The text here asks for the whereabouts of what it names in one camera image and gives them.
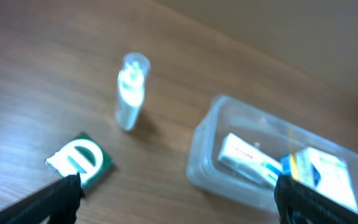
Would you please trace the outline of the white spray bottle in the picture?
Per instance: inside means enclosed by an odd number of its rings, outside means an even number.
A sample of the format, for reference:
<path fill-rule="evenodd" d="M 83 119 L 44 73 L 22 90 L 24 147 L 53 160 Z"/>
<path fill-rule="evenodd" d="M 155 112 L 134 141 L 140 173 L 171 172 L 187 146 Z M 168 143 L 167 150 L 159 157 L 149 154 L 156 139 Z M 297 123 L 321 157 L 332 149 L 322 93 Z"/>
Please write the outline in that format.
<path fill-rule="evenodd" d="M 116 121 L 124 131 L 131 131 L 145 100 L 145 85 L 150 71 L 148 58 L 139 52 L 125 55 L 117 77 Z"/>

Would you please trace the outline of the white Hansaplast plaster box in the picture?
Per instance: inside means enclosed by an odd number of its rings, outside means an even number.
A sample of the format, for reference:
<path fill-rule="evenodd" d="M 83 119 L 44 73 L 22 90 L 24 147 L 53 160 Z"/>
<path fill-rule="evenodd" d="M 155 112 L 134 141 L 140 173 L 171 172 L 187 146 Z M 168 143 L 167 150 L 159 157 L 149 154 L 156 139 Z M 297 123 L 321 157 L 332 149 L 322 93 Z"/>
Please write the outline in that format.
<path fill-rule="evenodd" d="M 347 163 L 331 154 L 307 147 L 290 154 L 291 176 L 319 194 L 358 213 Z"/>

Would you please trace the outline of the green white small box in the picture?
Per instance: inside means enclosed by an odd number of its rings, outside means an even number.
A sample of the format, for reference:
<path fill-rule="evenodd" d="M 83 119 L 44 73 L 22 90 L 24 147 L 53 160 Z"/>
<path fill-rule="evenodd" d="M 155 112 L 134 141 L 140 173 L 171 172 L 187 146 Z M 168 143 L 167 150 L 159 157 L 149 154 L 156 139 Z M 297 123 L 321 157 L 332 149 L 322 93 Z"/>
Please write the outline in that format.
<path fill-rule="evenodd" d="M 85 193 L 91 192 L 114 168 L 114 159 L 86 132 L 68 141 L 45 164 L 62 177 L 79 174 Z"/>

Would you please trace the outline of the blue lozenge box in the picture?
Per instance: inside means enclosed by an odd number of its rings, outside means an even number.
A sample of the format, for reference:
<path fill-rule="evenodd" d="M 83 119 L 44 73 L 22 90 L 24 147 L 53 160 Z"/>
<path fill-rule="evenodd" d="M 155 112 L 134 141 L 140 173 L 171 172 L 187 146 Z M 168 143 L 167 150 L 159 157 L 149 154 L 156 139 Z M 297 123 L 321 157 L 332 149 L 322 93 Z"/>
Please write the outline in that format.
<path fill-rule="evenodd" d="M 294 154 L 288 154 L 280 159 L 282 164 L 282 174 L 291 176 L 294 180 L 298 180 L 298 166 Z"/>

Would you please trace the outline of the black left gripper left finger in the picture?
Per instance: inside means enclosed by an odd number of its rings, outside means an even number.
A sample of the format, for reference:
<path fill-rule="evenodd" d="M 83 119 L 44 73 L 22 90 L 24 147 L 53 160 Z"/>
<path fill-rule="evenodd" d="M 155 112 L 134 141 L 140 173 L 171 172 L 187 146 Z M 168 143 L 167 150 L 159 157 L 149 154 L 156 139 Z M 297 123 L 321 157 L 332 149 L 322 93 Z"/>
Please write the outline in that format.
<path fill-rule="evenodd" d="M 74 224 L 85 192 L 79 173 L 68 175 L 48 187 L 0 211 L 0 224 Z"/>

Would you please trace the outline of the white caplet medicine box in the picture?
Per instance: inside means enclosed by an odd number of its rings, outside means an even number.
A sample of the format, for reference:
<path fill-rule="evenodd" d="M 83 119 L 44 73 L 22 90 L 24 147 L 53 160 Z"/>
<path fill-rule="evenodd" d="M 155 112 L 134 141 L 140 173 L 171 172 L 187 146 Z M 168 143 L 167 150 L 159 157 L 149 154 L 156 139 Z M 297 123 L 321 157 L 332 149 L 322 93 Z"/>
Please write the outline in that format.
<path fill-rule="evenodd" d="M 257 185 L 274 189 L 282 165 L 233 133 L 223 140 L 218 161 Z"/>

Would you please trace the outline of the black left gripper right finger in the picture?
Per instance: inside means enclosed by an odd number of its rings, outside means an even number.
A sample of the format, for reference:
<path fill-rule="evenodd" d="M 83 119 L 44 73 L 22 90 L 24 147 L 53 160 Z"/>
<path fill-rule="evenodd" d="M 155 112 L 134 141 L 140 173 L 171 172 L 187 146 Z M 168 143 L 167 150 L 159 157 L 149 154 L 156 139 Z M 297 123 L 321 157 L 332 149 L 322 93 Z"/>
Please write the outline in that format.
<path fill-rule="evenodd" d="M 288 175 L 279 176 L 274 198 L 280 224 L 358 224 L 358 214 Z"/>

